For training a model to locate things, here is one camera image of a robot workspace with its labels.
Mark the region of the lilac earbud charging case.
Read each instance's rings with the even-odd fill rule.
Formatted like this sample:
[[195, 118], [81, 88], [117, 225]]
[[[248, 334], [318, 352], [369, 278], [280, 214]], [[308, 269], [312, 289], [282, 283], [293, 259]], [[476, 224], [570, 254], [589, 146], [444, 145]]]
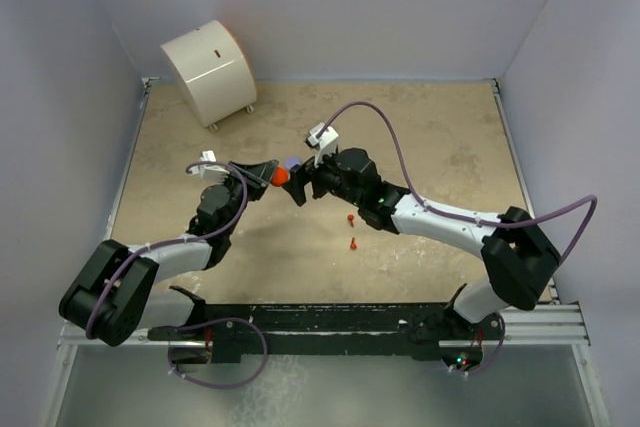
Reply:
[[301, 164], [302, 164], [302, 160], [301, 160], [301, 158], [300, 158], [300, 157], [297, 157], [297, 156], [290, 156], [290, 157], [287, 157], [287, 158], [285, 159], [285, 161], [284, 161], [284, 168], [285, 168], [287, 171], [290, 171], [292, 168], [294, 168], [294, 167], [296, 167], [296, 166], [298, 166], [298, 165], [301, 165]]

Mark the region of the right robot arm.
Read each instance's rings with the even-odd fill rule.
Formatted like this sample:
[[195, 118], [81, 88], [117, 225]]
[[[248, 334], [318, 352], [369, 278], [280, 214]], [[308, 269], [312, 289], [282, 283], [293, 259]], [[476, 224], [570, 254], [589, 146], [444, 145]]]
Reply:
[[485, 279], [461, 287], [447, 307], [445, 327], [456, 338], [469, 337], [487, 316], [507, 307], [533, 310], [560, 264], [558, 250], [525, 210], [473, 213], [415, 198], [383, 180], [360, 148], [294, 166], [283, 188], [302, 206], [307, 186], [315, 199], [331, 194], [353, 205], [376, 230], [429, 238], [482, 260]]

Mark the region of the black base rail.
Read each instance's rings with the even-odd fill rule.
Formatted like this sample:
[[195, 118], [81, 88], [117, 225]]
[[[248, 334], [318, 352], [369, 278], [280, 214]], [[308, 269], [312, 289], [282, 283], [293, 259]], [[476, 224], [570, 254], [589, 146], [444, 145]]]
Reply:
[[[455, 317], [443, 302], [346, 304], [196, 303], [182, 327], [154, 327], [182, 362], [237, 363], [244, 355], [404, 356], [413, 360], [482, 358], [504, 323], [490, 314], [478, 324]], [[198, 347], [200, 354], [187, 348]]]

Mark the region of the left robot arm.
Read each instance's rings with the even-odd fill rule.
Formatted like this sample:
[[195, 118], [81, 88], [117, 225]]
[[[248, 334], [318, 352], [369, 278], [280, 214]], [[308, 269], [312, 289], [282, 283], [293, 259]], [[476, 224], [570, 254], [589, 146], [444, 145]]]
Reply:
[[276, 160], [245, 165], [206, 157], [188, 165], [188, 174], [209, 185], [186, 232], [140, 246], [102, 241], [62, 296], [59, 315], [83, 329], [89, 339], [112, 347], [122, 344], [151, 306], [156, 282], [205, 271], [222, 261], [247, 204], [264, 195], [277, 168]]

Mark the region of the orange earbud charging case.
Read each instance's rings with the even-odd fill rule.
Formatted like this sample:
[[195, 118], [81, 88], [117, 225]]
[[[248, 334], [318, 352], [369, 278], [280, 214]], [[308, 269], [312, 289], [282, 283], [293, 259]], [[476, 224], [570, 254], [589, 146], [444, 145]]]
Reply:
[[275, 187], [282, 187], [289, 180], [289, 173], [283, 167], [277, 167], [270, 183]]

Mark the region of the white cylindrical box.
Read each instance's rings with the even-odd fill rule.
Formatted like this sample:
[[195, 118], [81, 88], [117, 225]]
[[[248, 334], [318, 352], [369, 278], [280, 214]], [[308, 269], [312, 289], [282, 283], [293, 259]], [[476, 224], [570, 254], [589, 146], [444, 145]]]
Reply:
[[257, 87], [248, 58], [232, 33], [211, 21], [161, 45], [181, 93], [199, 123], [217, 123], [244, 110], [254, 111]]

